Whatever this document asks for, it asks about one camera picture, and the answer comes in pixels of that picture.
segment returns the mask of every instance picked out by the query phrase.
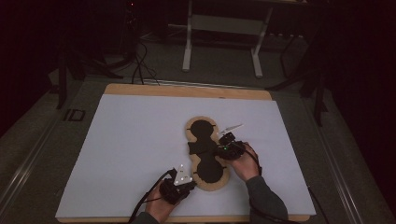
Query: black sensor device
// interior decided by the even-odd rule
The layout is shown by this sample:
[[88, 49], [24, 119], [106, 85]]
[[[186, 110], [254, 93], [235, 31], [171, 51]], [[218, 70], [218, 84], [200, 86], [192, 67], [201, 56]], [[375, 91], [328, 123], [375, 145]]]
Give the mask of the black sensor device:
[[175, 185], [175, 179], [177, 176], [177, 171], [174, 168], [169, 172], [169, 175], [172, 178], [166, 178], [160, 185], [160, 193], [163, 198], [169, 202], [170, 204], [177, 204], [181, 200], [187, 198], [190, 194], [190, 190], [194, 189], [197, 185], [195, 181], [191, 181], [190, 183]]
[[214, 155], [227, 161], [240, 158], [245, 152], [242, 141], [235, 141], [232, 133], [226, 133], [219, 139], [219, 146], [214, 150]]

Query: white table leg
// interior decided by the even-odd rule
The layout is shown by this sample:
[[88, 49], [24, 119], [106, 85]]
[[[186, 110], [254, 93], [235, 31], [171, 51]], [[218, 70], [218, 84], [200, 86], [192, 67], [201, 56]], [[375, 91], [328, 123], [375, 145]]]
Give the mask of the white table leg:
[[189, 0], [189, 17], [187, 18], [187, 43], [184, 50], [183, 59], [183, 72], [190, 71], [190, 61], [191, 61], [191, 20], [192, 20], [192, 0]]
[[260, 52], [260, 48], [262, 47], [262, 41], [264, 40], [265, 32], [267, 31], [267, 27], [271, 18], [272, 11], [273, 11], [272, 7], [268, 8], [265, 21], [262, 23], [262, 30], [260, 31], [259, 41], [256, 45], [256, 48], [251, 50], [251, 58], [253, 60], [254, 73], [257, 78], [262, 77], [262, 66], [260, 65], [259, 52]]

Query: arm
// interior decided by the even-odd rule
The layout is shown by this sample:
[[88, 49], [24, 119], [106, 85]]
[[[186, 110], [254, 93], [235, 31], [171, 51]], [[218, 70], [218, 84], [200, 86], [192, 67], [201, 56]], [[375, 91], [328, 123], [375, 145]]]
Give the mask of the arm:
[[178, 205], [170, 204], [162, 198], [160, 193], [160, 182], [157, 187], [148, 196], [145, 212], [142, 212], [132, 222], [133, 224], [147, 223], [147, 224], [160, 224], [164, 223], [168, 219], [171, 212]]
[[[246, 151], [255, 156], [256, 159], [259, 158], [249, 144], [244, 145]], [[256, 209], [274, 217], [288, 219], [288, 210], [285, 204], [267, 186], [264, 178], [259, 175], [258, 164], [247, 153], [244, 153], [235, 161], [228, 161], [228, 163], [231, 164], [236, 174], [245, 181], [250, 201]], [[250, 223], [273, 224], [274, 222], [259, 216], [250, 209]]]
[[[247, 192], [253, 206], [265, 214], [288, 219], [288, 210], [283, 201], [271, 191], [262, 176], [257, 175], [247, 182]], [[250, 209], [250, 223], [274, 223], [270, 219], [259, 216]]]

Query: gray jacket sleeve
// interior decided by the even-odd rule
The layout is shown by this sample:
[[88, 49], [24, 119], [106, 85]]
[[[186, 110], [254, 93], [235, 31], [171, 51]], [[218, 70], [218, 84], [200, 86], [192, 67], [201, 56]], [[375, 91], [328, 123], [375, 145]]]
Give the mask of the gray jacket sleeve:
[[[262, 176], [250, 178], [247, 182], [247, 191], [253, 206], [261, 212], [274, 217], [288, 219], [288, 209], [283, 201], [271, 191]], [[274, 224], [270, 219], [260, 217], [250, 209], [251, 224]]]
[[141, 212], [132, 222], [133, 224], [160, 224], [157, 219], [147, 212]]

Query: white board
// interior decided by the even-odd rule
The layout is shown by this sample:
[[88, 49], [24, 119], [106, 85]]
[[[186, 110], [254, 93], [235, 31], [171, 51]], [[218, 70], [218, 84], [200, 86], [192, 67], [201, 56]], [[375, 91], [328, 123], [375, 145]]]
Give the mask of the white board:
[[[289, 214], [316, 213], [275, 101], [105, 94], [56, 217], [129, 217], [163, 173], [191, 166], [184, 127], [196, 116], [212, 118], [220, 130], [243, 123], [233, 132], [236, 140], [259, 154], [262, 175]], [[172, 216], [239, 216], [248, 210], [245, 183], [231, 172], [222, 189], [195, 188]]]

